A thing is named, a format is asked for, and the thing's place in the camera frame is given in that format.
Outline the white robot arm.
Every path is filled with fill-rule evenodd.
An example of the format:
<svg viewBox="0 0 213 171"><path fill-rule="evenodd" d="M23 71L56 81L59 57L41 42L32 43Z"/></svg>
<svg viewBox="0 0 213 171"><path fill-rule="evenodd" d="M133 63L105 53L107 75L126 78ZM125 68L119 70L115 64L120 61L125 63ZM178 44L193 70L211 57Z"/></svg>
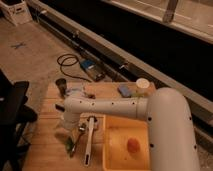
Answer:
<svg viewBox="0 0 213 171"><path fill-rule="evenodd" d="M62 125L72 131L82 113L146 121L152 171L200 171L191 111L177 90L164 87L147 98L87 98L74 91L64 100Z"/></svg>

